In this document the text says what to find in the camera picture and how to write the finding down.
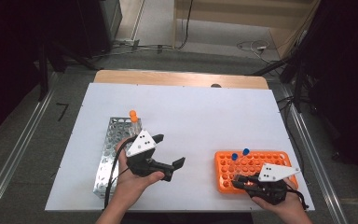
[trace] hand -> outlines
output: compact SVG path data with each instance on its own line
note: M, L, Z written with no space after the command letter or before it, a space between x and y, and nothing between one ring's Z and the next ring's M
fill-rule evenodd
M125 140L123 139L117 144L116 151ZM126 211L138 201L145 189L164 178L162 172L140 177L127 169L127 157L125 152L121 151L118 155L118 173L121 175L117 178L115 193L97 223L119 223Z
M285 178L284 182L286 182L286 184L289 185L292 189L296 189L296 185L289 179ZM253 197L252 201L257 203L261 208L269 210L278 215L278 217L280 217L281 220L286 224L312 223L310 218L305 213L301 201L295 193L287 192L286 199L277 205L267 203L258 197Z

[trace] white tabletop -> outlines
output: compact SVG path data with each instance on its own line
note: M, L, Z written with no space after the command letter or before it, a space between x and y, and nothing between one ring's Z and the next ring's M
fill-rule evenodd
M246 194L217 190L213 156L220 150L285 151L299 167L272 91L91 83L79 111L46 205L47 211L101 211L93 194L111 117L135 109L152 135L162 133L153 159L171 164L186 157L172 181L149 187L133 211L260 210ZM299 191L314 205L302 174Z

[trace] metal rail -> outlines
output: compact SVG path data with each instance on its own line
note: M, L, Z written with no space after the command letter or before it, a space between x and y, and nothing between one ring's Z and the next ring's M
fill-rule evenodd
M31 118L28 120L27 125L25 126L24 130L21 133L19 140L17 141L16 146L14 146L12 152L10 153L9 157L5 165L3 166L0 172L0 200L5 193L5 190L10 182L11 177L14 175L17 166L19 165L22 155L24 154L28 143L30 142L34 131L39 124L39 121L43 117L46 108L48 107L48 103L51 99L51 96L55 92L56 83L60 80L60 76L57 73L53 73L50 78L50 90L47 93L45 99L39 102L34 109L34 112Z
M287 88L286 86L282 86L282 88L283 88L285 97L292 95L289 88ZM315 148L315 145L313 144L313 141L310 137L310 132L307 129L307 126L305 124L302 114L298 114L294 107L291 107L290 112L291 112L293 119L295 121L296 127L298 129L301 140L302 140L304 147L306 149L307 155L310 158L310 164L311 164L312 169L316 175L316 179L319 182L319 185L322 190L322 194L324 195L324 200L325 200L327 207L330 211L331 217L334 220L334 223L337 223L337 224L349 223L345 214L344 214L344 211L342 210L341 204L340 204L339 199L336 195L336 192L333 188L333 185L331 184L330 178L328 177L328 174L324 169L324 165L322 164L321 159L319 158L319 154L318 154L318 152Z

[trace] black stand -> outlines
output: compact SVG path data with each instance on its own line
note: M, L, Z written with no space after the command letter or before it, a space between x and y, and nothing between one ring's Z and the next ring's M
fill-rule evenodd
M39 101L42 101L48 93L48 60L56 72L65 72L66 62L62 58L62 54L74 59L78 63L83 64L90 70L99 71L103 68L96 67L87 60L73 53L65 46L57 42L44 41L39 44L39 74L40 74L40 95Z
M303 40L301 41L297 49L294 50L293 54L276 63L272 63L269 66L252 74L253 76L263 76L266 73L276 68L286 65L283 69L283 72L280 75L280 81L282 83L288 83L296 75L294 105L298 113L301 113L301 109L300 109L301 88L303 86L303 82L305 78L304 55L307 51L307 48L310 46L313 37L315 36L315 34L318 33L318 30L323 24L328 13L329 10L327 8L327 5L324 3L324 1L322 1L315 13L315 18L312 21L312 24L310 25L307 34L304 36Z

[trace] test tube rack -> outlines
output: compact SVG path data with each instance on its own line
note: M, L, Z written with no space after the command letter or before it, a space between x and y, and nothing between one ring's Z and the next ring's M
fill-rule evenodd
M234 153L238 155L235 160L232 158ZM221 193L245 193L243 189L235 189L231 180L235 175L260 173L264 163L291 166L289 157L283 151L252 150L247 155L237 150L217 151L214 154L214 166L218 190ZM298 186L294 175L289 179Z

